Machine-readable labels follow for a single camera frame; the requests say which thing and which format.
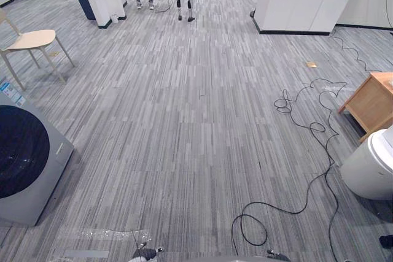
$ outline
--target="small tag on floor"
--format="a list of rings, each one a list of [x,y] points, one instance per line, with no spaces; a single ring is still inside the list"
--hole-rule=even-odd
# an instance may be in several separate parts
[[[317,64],[316,64],[314,61],[308,61],[308,62],[306,63],[306,65],[307,65],[308,67],[317,67]]]
[[[60,52],[51,52],[49,53],[49,56],[54,57],[57,56]]]

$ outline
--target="wooden nightstand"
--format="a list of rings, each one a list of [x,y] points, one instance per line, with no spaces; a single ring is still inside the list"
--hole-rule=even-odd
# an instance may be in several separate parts
[[[347,109],[366,132],[363,142],[371,133],[393,124],[393,72],[372,72],[367,80],[338,109]]]

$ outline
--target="black porthole door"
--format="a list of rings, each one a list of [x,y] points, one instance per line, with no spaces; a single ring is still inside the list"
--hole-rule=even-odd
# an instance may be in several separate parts
[[[33,114],[0,106],[0,199],[31,185],[44,170],[49,137]]]

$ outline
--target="black baseboard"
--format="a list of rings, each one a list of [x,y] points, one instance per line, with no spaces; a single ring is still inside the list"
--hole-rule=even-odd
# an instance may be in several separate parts
[[[374,26],[347,25],[347,24],[336,24],[336,26],[337,27],[349,27],[349,28],[363,28],[363,29],[377,29],[377,30],[393,31],[393,28],[388,28],[388,27],[374,27]]]
[[[112,20],[109,20],[104,26],[98,26],[98,28],[99,29],[107,29],[111,23],[112,23]]]
[[[7,2],[0,4],[0,7],[6,6],[7,4],[10,4],[14,0],[8,0]]]
[[[261,30],[255,21],[254,18],[252,18],[252,21],[255,24],[255,27],[257,27],[257,30],[259,34],[261,35],[318,35],[318,36],[328,36],[330,32],[310,32],[310,31],[280,31],[280,30]]]

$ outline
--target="white round appliance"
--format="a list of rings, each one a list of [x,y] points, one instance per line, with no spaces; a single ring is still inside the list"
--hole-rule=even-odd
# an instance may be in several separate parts
[[[393,147],[385,130],[371,134],[341,167],[344,183],[363,198],[393,199]]]

